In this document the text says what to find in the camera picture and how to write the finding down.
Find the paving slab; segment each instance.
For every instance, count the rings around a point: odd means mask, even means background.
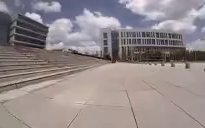
[[[29,94],[4,103],[17,118],[32,128],[65,128],[82,105],[63,105],[39,94]]]
[[[29,128],[29,126],[0,106],[0,128]]]
[[[0,96],[0,126],[205,128],[204,67],[107,64],[21,88]]]
[[[130,109],[86,106],[70,128],[137,128],[137,126]]]

